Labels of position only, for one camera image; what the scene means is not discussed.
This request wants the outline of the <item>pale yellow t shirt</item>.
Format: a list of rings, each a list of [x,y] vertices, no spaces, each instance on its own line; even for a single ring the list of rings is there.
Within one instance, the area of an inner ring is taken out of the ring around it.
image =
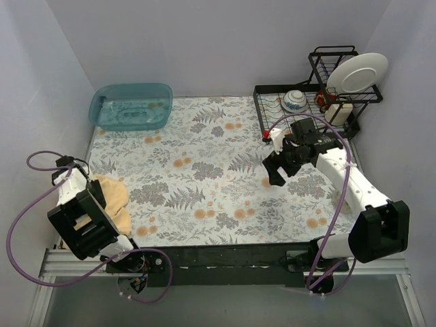
[[[131,235],[131,215],[127,209],[129,193],[127,187],[118,180],[104,176],[95,175],[94,179],[99,181],[106,201],[105,211],[121,234]]]

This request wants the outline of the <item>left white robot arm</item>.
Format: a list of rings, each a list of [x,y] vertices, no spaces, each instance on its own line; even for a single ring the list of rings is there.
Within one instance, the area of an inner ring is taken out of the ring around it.
[[[132,273],[144,267],[145,256],[131,238],[127,187],[83,168],[76,158],[56,160],[52,184],[58,202],[47,214],[67,248],[80,260],[112,257]]]

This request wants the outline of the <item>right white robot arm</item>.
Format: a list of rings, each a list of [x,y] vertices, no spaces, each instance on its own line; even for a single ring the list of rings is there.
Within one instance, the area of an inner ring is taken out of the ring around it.
[[[350,156],[340,140],[314,133],[296,141],[280,129],[273,129],[268,137],[274,150],[263,164],[270,185],[284,186],[280,169],[294,176],[303,165],[312,164],[344,193],[339,201],[347,203],[356,218],[350,232],[312,242],[308,261],[313,269],[325,270],[333,259],[356,258],[367,263],[407,249],[409,207],[377,190],[349,162]]]

